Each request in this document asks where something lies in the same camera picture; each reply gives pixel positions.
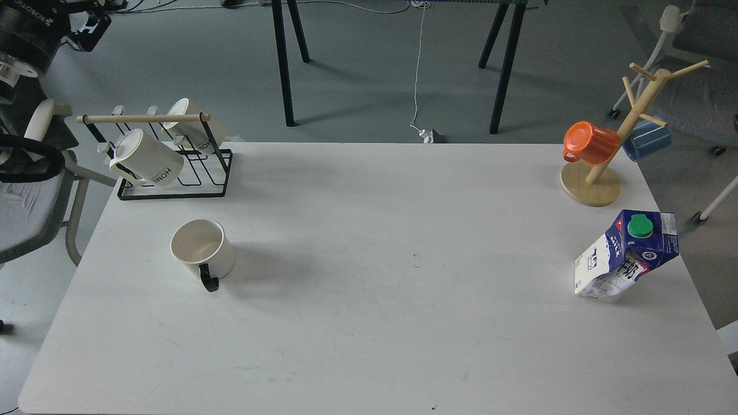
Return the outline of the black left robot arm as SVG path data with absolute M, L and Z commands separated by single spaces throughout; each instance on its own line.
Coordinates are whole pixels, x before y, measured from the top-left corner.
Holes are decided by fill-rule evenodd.
M 74 48 L 94 50 L 111 24 L 118 1 L 2 1 L 2 103 L 15 100 L 22 76 L 47 72 L 64 40 Z

